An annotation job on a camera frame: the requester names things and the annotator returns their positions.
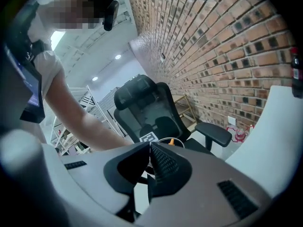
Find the wooden shelf unit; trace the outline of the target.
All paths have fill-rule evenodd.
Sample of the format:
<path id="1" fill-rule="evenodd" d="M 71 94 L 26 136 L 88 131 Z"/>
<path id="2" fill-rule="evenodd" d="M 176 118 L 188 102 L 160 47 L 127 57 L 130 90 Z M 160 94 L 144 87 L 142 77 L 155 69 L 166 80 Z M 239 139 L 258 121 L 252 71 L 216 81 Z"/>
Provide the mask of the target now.
<path id="1" fill-rule="evenodd" d="M 194 132 L 195 126 L 197 125 L 197 119 L 187 95 L 173 95 L 172 98 L 182 122 L 190 132 Z"/>

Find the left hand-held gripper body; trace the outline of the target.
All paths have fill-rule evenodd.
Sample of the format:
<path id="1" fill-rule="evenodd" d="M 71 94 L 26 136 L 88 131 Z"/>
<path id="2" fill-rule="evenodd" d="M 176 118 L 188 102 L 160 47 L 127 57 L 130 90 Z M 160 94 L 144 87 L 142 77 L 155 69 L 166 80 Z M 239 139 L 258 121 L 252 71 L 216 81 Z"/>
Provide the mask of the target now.
<path id="1" fill-rule="evenodd" d="M 158 137 L 154 134 L 154 132 L 149 132 L 146 135 L 139 138 L 140 142 L 156 142 L 159 141 Z"/>

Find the person's left forearm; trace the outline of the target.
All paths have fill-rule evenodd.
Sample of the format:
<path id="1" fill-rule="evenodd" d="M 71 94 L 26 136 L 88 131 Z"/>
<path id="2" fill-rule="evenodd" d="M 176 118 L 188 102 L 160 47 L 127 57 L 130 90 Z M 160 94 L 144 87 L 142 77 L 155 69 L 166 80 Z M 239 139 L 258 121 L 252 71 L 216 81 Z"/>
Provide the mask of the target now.
<path id="1" fill-rule="evenodd" d="M 83 109 L 71 94 L 63 69 L 54 77 L 45 100 L 66 129 L 91 149 L 103 151 L 132 145 Z"/>

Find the black mesh office chair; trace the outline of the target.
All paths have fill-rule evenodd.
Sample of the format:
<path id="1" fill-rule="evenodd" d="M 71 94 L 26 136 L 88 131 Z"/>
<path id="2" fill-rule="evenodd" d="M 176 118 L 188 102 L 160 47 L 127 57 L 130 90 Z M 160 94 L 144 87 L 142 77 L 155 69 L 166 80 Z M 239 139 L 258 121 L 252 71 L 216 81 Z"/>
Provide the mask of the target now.
<path id="1" fill-rule="evenodd" d="M 213 142 L 225 148 L 232 140 L 232 134 L 226 129 L 207 122 L 195 126 L 195 130 L 204 135 L 205 144 L 191 138 L 168 85 L 155 83 L 146 75 L 139 75 L 120 87 L 114 94 L 114 102 L 115 120 L 134 143 L 152 131 L 159 140 L 174 137 L 184 143 L 184 148 L 209 154 Z"/>

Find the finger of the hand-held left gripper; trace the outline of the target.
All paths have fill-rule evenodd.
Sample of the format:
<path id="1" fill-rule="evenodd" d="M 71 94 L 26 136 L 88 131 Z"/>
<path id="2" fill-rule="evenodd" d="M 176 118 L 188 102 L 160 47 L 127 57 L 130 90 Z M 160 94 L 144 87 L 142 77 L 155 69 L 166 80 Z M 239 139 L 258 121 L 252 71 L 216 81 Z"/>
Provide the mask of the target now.
<path id="1" fill-rule="evenodd" d="M 80 188 L 105 210 L 117 214 L 134 200 L 135 211 L 143 214 L 149 207 L 148 188 L 138 181 L 147 176 L 149 152 L 148 143 L 136 143 L 61 160 Z"/>
<path id="2" fill-rule="evenodd" d="M 250 227 L 271 197 L 256 182 L 223 160 L 153 142 L 156 184 L 139 227 Z"/>

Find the white metal rack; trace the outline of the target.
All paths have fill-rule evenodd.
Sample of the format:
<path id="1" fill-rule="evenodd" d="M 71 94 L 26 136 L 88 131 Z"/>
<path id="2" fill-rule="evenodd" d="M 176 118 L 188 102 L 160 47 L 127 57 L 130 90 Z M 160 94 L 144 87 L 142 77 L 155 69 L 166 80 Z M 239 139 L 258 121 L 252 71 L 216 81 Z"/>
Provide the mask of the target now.
<path id="1" fill-rule="evenodd" d="M 114 117 L 111 116 L 107 110 L 101 108 L 88 86 L 71 87 L 70 91 L 84 111 L 97 118 L 109 130 L 112 130 L 123 138 L 125 137 L 125 134 L 119 128 Z M 51 126 L 49 136 L 46 136 L 46 138 L 51 145 L 59 150 L 61 156 L 80 155 L 90 152 L 90 147 L 86 147 L 84 143 L 70 133 L 47 104 L 45 104 L 45 120 L 43 126 Z"/>

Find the chest-mounted monitor screen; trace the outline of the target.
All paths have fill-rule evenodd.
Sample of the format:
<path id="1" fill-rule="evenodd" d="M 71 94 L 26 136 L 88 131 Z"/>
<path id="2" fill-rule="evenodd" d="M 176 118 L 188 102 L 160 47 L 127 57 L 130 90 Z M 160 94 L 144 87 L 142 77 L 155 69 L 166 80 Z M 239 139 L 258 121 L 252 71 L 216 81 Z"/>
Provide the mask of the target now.
<path id="1" fill-rule="evenodd" d="M 41 123 L 45 118 L 42 100 L 42 76 L 31 62 L 30 53 L 23 52 L 21 49 L 7 43 L 4 44 L 4 49 L 10 62 L 21 75 L 25 92 L 29 93 L 21 101 L 23 111 L 20 119 L 27 122 Z"/>

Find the white table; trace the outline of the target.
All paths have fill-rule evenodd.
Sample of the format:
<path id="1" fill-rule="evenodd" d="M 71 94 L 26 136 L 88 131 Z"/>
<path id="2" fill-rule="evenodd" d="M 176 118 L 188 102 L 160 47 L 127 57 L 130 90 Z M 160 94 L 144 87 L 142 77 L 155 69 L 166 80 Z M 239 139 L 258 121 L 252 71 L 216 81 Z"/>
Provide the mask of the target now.
<path id="1" fill-rule="evenodd" d="M 300 160 L 291 129 L 294 98 L 290 87 L 272 86 L 266 106 L 252 132 L 226 163 L 256 183 L 271 198 L 289 185 Z"/>

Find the red-capped cola bottle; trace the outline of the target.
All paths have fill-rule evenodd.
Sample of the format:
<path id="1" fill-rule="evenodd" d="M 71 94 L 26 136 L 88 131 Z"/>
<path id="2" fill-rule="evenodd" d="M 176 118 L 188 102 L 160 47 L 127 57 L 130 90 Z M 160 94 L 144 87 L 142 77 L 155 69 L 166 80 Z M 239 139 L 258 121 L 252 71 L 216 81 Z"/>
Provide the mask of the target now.
<path id="1" fill-rule="evenodd" d="M 297 47 L 291 48 L 292 93 L 294 97 L 303 99 L 303 59 Z"/>

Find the person's white shirt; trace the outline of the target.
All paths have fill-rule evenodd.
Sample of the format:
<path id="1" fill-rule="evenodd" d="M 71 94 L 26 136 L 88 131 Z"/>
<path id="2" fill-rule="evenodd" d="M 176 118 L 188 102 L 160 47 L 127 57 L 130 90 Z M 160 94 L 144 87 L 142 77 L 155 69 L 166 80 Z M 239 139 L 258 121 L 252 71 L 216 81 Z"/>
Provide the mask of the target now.
<path id="1" fill-rule="evenodd" d="M 55 30 L 45 26 L 38 13 L 30 23 L 27 35 L 37 54 L 33 60 L 36 70 L 42 76 L 42 95 L 46 96 L 53 79 L 62 69 L 62 62 L 51 47 L 51 36 Z"/>

